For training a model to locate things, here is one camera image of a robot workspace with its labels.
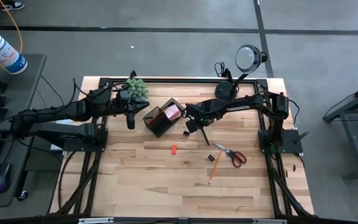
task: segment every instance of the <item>black shoe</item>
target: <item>black shoe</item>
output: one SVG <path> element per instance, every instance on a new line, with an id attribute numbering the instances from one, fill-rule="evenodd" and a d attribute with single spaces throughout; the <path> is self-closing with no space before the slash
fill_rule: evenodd
<path id="1" fill-rule="evenodd" d="M 0 9 L 4 12 L 6 12 L 7 10 L 10 11 L 10 10 L 21 10 L 22 8 L 24 8 L 24 4 L 21 3 L 21 2 L 15 2 L 15 1 L 11 1 L 11 0 L 7 0 L 5 1 L 5 7 L 6 9 L 4 8 L 4 6 L 0 5 Z"/>

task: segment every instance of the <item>concrete floor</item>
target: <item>concrete floor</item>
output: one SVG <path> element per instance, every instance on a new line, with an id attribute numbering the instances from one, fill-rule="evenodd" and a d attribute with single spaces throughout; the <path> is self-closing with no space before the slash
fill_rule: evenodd
<path id="1" fill-rule="evenodd" d="M 25 0 L 13 12 L 20 26 L 257 29 L 253 0 Z M 267 35 L 273 75 L 284 78 L 289 97 L 301 111 L 296 126 L 303 140 L 306 174 L 315 213 L 358 221 L 357 171 L 341 123 L 321 117 L 333 104 L 358 90 L 358 1 L 259 0 L 266 29 L 350 30 L 352 35 Z M 11 24 L 0 12 L 0 23 Z M 19 47 L 15 31 L 0 30 Z M 259 34 L 179 32 L 23 31 L 24 53 L 48 56 L 43 75 L 68 100 L 71 78 L 86 75 L 215 76 L 225 61 L 235 76 L 234 54 L 242 44 L 262 47 Z M 267 77 L 261 66 L 250 77 Z M 58 98 L 40 81 L 47 104 Z M 47 213 L 57 174 L 31 173 L 23 202 L 0 210 L 0 218 Z"/>

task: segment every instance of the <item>wooden table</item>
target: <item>wooden table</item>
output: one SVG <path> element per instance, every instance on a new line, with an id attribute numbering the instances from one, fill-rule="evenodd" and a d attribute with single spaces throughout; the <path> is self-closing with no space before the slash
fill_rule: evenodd
<path id="1" fill-rule="evenodd" d="M 84 77 L 82 90 L 97 89 L 99 78 Z M 269 91 L 286 93 L 283 79 L 267 80 Z M 93 217 L 273 217 L 265 157 L 260 153 L 257 138 L 260 126 L 256 110 L 227 113 L 222 120 L 205 128 L 211 142 L 241 151 L 248 158 L 247 164 L 235 168 L 230 158 L 222 154 L 211 185 L 208 180 L 214 162 L 207 156 L 218 149 L 213 144 L 207 146 L 201 131 L 184 141 L 186 119 L 179 120 L 160 138 L 145 127 L 142 118 L 171 97 L 182 105 L 198 103 L 214 98 L 215 86 L 212 83 L 148 83 L 150 106 L 135 116 L 135 130 L 127 129 L 125 116 L 108 118 L 108 145 L 99 167 Z M 239 96 L 253 94 L 251 85 L 240 85 Z M 292 127 L 290 115 L 284 128 Z M 176 155 L 171 154 L 172 144 L 178 146 Z M 62 203 L 78 185 L 83 156 L 77 153 L 67 165 L 62 181 Z M 300 159 L 288 154 L 282 157 L 288 187 L 302 206 L 313 213 Z M 284 211 L 281 190 L 278 195 Z M 56 210 L 55 191 L 50 212 Z"/>

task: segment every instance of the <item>pencil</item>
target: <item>pencil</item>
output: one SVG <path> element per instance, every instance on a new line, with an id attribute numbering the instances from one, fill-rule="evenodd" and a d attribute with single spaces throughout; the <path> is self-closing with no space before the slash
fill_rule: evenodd
<path id="1" fill-rule="evenodd" d="M 219 163 L 219 159 L 221 158 L 221 154 L 222 154 L 222 150 L 219 150 L 219 155 L 218 155 L 218 158 L 216 158 L 214 170 L 212 170 L 212 174 L 211 174 L 211 177 L 209 178 L 208 184 L 211 184 L 211 181 L 212 181 L 212 178 L 214 177 L 216 168 L 218 167 L 218 163 Z"/>

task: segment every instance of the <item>gray desk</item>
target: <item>gray desk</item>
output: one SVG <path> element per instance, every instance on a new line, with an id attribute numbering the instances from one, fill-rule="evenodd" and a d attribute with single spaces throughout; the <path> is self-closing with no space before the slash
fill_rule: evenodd
<path id="1" fill-rule="evenodd" d="M 8 109 L 7 115 L 17 114 L 17 112 L 30 108 L 35 89 L 37 88 L 42 70 L 45 65 L 46 56 L 40 54 L 25 54 L 24 57 L 28 60 L 29 65 L 25 72 L 19 75 L 10 75 L 0 69 L 0 80 L 8 83 L 7 90 L 2 96 L 6 96 L 6 106 Z M 9 130 L 10 124 L 8 121 L 0 125 L 0 130 Z M 30 144 L 31 138 L 26 138 L 24 141 Z M 3 162 L 7 155 L 11 142 L 5 142 L 0 153 L 0 163 Z M 8 191 L 0 194 L 0 207 L 9 206 L 12 199 L 17 195 L 17 188 L 19 187 L 19 179 L 24 171 L 25 162 L 29 154 L 29 148 L 15 142 L 7 162 L 11 164 L 11 186 Z"/>

